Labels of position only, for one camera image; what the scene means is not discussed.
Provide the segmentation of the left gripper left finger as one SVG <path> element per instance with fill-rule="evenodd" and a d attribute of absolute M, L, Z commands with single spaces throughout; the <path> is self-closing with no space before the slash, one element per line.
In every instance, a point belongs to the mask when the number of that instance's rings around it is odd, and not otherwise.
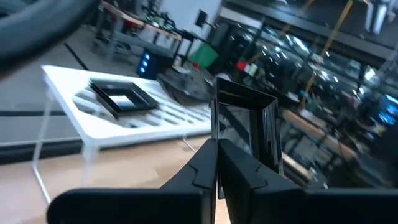
<path fill-rule="evenodd" d="M 81 188 L 52 200 L 48 224 L 202 224 L 215 221 L 218 145 L 208 139 L 158 189 Z"/>

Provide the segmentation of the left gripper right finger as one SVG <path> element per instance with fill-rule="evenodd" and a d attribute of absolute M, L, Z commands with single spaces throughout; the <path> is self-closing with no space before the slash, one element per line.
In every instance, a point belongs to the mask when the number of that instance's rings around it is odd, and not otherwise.
<path fill-rule="evenodd" d="M 218 145 L 231 223 L 397 223 L 396 190 L 304 189 L 229 140 Z"/>

